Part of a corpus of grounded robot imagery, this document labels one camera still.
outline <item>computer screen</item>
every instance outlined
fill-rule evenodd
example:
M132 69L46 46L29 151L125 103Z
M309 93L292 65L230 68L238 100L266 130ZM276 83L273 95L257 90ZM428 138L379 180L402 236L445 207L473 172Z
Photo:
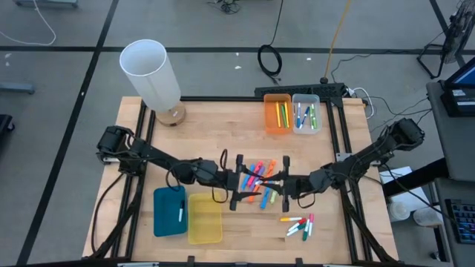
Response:
M475 65L471 66L453 81L455 84L461 85L475 85Z

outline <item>keyboard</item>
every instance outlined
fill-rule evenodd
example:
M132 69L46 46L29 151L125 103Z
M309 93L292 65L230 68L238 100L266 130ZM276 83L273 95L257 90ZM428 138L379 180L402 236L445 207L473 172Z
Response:
M445 200L445 202L449 216L457 221L457 225L452 223L457 242L475 244L475 201Z
M255 88L255 96L264 96L268 93L294 93L316 94L320 99L326 100L330 97L342 97L346 92L344 83L334 83L325 85L290 85Z

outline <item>blue tray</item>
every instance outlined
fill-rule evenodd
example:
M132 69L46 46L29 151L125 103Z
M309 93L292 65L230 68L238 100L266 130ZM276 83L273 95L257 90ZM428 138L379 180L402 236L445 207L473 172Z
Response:
M155 237L166 237L173 234L186 233L188 228L188 205L186 202L186 192L183 186L179 191L170 188L158 188L154 191L154 235ZM181 222L181 203L185 203Z

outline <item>white cable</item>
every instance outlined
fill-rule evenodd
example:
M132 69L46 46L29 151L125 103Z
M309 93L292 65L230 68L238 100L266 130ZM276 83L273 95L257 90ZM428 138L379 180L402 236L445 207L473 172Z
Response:
M53 33L53 41L47 43L47 44L42 44L42 43L35 43L35 42L23 42L23 41L20 41L20 40L17 40L17 39L14 39L14 38L11 38L9 37L8 35L6 35L5 33L1 32L0 31L0 34L2 34L6 39L9 39L11 41L14 41L14 42L17 42L17 43L20 43L20 44L24 44L24 45L43 45L43 46L48 46L48 45L52 45L54 43L54 41L56 41L56 33L54 32L54 30L51 28L51 26L46 22L46 19L43 17L43 15L41 14L41 12L39 12L39 8L38 8L38 5L36 4L36 0L33 0L33 3L35 4L35 8L36 8L36 12L38 12L38 15L42 18L42 20L45 22L46 26L50 29L50 31Z
M353 89L348 88L348 93L350 93L350 95L352 96L355 93L356 90L362 90L366 94L366 96L368 98L368 101L370 102L370 106L371 106L371 115L366 117L366 119L371 119L371 117L374 116L374 107L373 107L373 101L371 101L370 95L368 94L368 92L364 88L353 88Z

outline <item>lamp base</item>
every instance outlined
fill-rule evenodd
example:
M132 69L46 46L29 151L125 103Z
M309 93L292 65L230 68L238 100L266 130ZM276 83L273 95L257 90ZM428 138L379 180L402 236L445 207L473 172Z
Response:
M155 114L159 123L173 127L177 126L185 120L186 116L186 109L185 104L183 102L178 102L172 109L164 112L164 113L156 113Z

